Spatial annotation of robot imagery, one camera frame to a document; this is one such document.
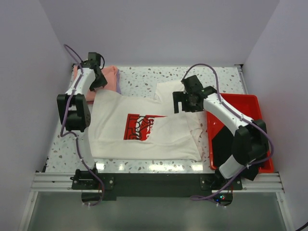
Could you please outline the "white t-shirt red print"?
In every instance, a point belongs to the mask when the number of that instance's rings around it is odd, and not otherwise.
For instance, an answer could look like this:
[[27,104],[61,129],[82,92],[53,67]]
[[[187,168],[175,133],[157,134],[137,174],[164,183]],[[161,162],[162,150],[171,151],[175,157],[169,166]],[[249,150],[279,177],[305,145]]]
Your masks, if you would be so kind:
[[177,81],[158,83],[153,98],[128,97],[110,90],[96,93],[89,128],[94,158],[201,161],[198,113],[174,113]]

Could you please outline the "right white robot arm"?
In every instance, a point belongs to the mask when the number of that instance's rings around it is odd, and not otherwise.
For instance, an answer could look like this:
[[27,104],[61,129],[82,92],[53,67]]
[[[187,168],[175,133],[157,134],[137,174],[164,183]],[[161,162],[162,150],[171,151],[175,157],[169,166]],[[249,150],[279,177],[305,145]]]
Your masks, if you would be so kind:
[[253,165],[268,160],[269,137],[266,123],[241,113],[228,103],[214,87],[203,87],[196,75],[183,78],[183,91],[173,92],[174,112],[182,106],[184,112],[207,111],[218,118],[232,137],[229,149],[215,146],[220,152],[229,154],[227,159],[215,170],[214,183],[220,189],[226,189],[231,179],[240,175]]

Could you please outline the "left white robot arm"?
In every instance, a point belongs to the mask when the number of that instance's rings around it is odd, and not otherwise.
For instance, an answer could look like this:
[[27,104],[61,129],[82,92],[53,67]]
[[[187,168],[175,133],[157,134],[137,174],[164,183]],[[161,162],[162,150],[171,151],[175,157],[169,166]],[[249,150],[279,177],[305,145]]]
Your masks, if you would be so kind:
[[77,65],[77,77],[64,94],[57,96],[57,106],[61,122],[60,136],[72,135],[81,169],[94,170],[96,164],[90,150],[89,126],[91,113],[86,95],[107,85],[101,70],[103,57],[96,52],[88,53],[88,59]]

